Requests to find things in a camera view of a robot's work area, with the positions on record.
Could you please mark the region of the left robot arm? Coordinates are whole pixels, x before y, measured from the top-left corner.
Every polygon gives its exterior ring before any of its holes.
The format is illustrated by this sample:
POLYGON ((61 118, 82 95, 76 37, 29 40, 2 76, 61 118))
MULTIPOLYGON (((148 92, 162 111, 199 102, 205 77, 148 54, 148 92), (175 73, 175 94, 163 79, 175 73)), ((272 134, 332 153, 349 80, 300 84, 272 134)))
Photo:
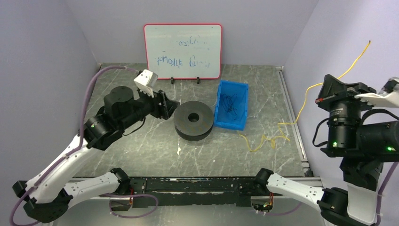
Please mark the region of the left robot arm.
POLYGON ((38 223, 49 223, 90 198, 133 192, 131 180, 121 168, 77 183, 72 183, 71 178, 87 161, 122 138, 127 128, 144 122, 148 115, 167 120, 179 106, 162 90, 152 94, 139 90, 138 94, 135 99, 131 88, 114 88, 104 97, 104 105, 97 114, 83 124, 83 130, 49 166, 36 177, 13 185, 27 216, 38 223))

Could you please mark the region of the black cable spool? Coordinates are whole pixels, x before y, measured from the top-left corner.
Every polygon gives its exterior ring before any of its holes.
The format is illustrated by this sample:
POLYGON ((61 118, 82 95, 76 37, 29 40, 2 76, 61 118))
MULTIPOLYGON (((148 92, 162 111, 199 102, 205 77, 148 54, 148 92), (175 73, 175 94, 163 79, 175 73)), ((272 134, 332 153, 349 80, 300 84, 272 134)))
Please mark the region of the black cable spool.
POLYGON ((188 101, 174 112, 174 126, 177 134, 187 141, 205 139, 212 131, 214 114, 212 109, 200 101, 188 101))

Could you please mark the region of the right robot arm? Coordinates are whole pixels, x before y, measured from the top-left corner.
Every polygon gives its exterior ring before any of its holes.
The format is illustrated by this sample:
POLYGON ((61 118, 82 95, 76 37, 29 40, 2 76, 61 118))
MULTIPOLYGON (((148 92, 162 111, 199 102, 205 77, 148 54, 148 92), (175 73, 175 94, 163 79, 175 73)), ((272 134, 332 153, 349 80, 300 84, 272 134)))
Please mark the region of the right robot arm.
POLYGON ((328 157, 342 158, 347 189, 307 186, 265 168, 257 173, 254 187, 259 194, 281 194, 311 206, 336 226, 376 226, 385 187, 379 176, 384 163, 399 162, 399 118, 372 124, 365 120, 398 108, 399 80, 388 79, 376 92, 362 82, 343 83, 328 74, 315 102, 329 113, 328 139, 319 148, 328 157))

